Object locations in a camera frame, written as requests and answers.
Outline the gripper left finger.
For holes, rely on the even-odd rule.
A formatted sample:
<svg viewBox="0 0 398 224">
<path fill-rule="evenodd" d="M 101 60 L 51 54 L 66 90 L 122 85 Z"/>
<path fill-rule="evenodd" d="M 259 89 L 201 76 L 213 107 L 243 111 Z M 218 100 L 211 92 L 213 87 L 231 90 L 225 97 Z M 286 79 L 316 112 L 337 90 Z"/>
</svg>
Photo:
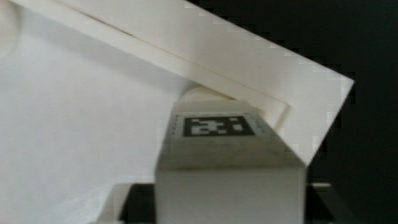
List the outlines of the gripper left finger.
<svg viewBox="0 0 398 224">
<path fill-rule="evenodd" d="M 114 186 L 94 224 L 156 224 L 153 183 Z"/>
</svg>

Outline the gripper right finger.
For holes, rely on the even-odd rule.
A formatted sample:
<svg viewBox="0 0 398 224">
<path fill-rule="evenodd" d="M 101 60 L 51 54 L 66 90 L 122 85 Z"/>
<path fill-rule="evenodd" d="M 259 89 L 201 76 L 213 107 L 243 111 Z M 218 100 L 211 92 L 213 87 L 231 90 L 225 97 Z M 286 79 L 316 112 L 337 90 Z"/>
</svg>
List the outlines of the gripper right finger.
<svg viewBox="0 0 398 224">
<path fill-rule="evenodd" d="M 307 186 L 304 224 L 359 224 L 330 183 Z"/>
</svg>

